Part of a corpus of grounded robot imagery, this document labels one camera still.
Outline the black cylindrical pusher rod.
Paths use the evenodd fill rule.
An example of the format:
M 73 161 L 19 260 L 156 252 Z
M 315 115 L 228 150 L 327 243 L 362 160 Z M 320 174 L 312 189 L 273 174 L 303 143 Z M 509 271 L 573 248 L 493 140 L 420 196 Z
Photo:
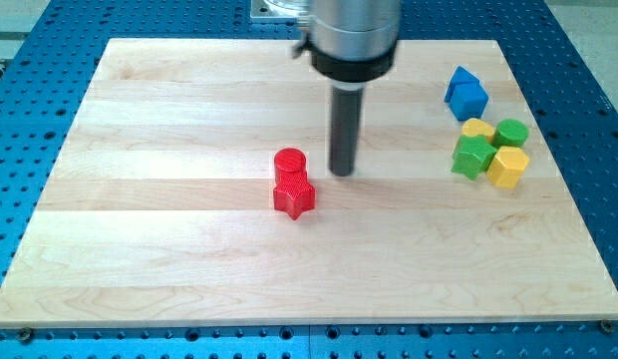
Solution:
M 349 176 L 355 167 L 364 83 L 332 82 L 329 170 Z

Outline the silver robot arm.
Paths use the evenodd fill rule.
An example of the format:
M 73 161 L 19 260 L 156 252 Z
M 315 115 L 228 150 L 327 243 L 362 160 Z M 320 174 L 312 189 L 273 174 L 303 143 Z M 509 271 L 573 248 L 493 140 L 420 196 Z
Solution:
M 313 0 L 308 28 L 292 48 L 331 80 L 329 170 L 355 168 L 365 86 L 387 74 L 399 42 L 401 0 Z

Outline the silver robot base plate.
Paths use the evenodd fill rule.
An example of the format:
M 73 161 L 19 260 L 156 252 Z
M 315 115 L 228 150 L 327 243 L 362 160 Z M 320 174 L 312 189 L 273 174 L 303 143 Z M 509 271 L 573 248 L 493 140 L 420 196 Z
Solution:
M 308 9 L 308 0 L 251 0 L 250 19 L 255 23 L 293 22 Z

